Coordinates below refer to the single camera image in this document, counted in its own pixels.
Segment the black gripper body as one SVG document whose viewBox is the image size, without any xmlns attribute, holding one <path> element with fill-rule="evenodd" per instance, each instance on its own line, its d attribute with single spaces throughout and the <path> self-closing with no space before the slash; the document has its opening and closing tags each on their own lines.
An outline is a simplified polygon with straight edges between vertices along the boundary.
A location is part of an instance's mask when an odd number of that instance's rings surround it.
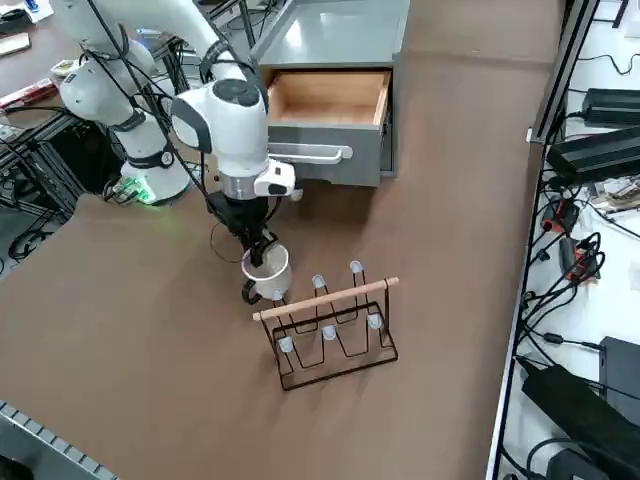
<svg viewBox="0 0 640 480">
<path fill-rule="evenodd" d="M 224 193 L 209 193 L 206 196 L 207 210 L 240 241 L 272 240 L 267 229 L 269 203 L 266 197 L 237 200 Z"/>
</svg>

